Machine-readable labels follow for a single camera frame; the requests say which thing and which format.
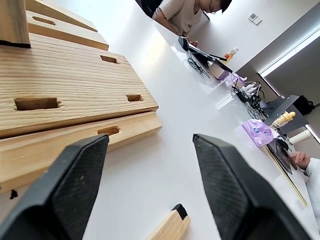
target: light switch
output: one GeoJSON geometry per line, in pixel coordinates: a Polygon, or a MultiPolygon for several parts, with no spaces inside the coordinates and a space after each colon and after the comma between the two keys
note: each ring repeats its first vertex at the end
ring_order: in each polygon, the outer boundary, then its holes
{"type": "Polygon", "coordinates": [[[252,13],[250,16],[249,16],[249,20],[251,22],[253,22],[258,16],[255,14],[255,13],[252,13]]]}
{"type": "Polygon", "coordinates": [[[253,23],[255,24],[255,25],[258,25],[259,23],[261,23],[262,22],[262,19],[260,18],[260,17],[258,17],[258,16],[256,16],[256,18],[253,20],[253,23]]]}

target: man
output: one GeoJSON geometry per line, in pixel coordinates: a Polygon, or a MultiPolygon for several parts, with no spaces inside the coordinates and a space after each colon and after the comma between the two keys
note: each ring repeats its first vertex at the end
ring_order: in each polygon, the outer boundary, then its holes
{"type": "Polygon", "coordinates": [[[309,177],[306,188],[320,232],[320,159],[310,158],[300,151],[292,153],[291,157],[301,169],[305,170],[309,177]]]}
{"type": "Polygon", "coordinates": [[[178,36],[188,37],[200,22],[202,12],[224,12],[232,0],[163,0],[152,19],[178,36]]]}

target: white tabletop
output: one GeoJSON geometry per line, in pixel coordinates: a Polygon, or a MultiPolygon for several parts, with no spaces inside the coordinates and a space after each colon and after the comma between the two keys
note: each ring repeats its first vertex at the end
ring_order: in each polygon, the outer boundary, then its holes
{"type": "MultiPolygon", "coordinates": [[[[186,208],[191,225],[185,240],[220,239],[202,185],[193,134],[220,138],[240,151],[248,164],[280,195],[313,239],[319,238],[302,175],[293,181],[305,206],[268,154],[257,148],[241,123],[247,109],[217,81],[189,68],[177,37],[143,14],[134,0],[60,0],[91,20],[110,44],[126,56],[157,103],[163,128],[153,136],[107,154],[99,193],[85,240],[141,240],[176,204],[186,208]]],[[[18,189],[22,194],[26,187],[18,189]]],[[[1,218],[16,199],[0,196],[1,218]]]]}

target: wooden plank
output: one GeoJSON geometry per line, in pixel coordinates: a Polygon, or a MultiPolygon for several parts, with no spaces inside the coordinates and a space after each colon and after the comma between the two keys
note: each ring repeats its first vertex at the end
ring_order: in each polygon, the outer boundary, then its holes
{"type": "Polygon", "coordinates": [[[26,17],[30,33],[101,50],[107,51],[109,49],[105,39],[97,32],[31,11],[26,11],[26,17]]]}
{"type": "Polygon", "coordinates": [[[158,132],[162,124],[154,112],[140,113],[0,140],[0,193],[35,181],[62,150],[97,134],[108,134],[108,151],[158,132]]]}
{"type": "Polygon", "coordinates": [[[158,109],[123,56],[33,33],[30,39],[31,49],[0,47],[0,139],[158,109]],[[39,109],[45,101],[56,108],[39,109]]]}
{"type": "Polygon", "coordinates": [[[30,46],[24,0],[0,0],[0,41],[30,46]]]}
{"type": "Polygon", "coordinates": [[[190,222],[186,210],[178,204],[147,240],[180,240],[190,222]]]}
{"type": "Polygon", "coordinates": [[[63,22],[73,24],[94,32],[98,32],[96,27],[89,20],[69,11],[48,0],[25,0],[26,10],[45,15],[63,22]]]}

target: hand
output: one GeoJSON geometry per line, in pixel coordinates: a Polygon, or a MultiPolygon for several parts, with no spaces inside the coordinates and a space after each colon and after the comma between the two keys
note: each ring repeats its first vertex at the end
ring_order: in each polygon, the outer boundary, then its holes
{"type": "Polygon", "coordinates": [[[310,157],[308,157],[304,152],[295,151],[290,155],[292,160],[297,164],[301,169],[306,170],[309,163],[310,157]]]}
{"type": "Polygon", "coordinates": [[[198,41],[189,41],[189,43],[195,47],[198,46],[198,41]]]}

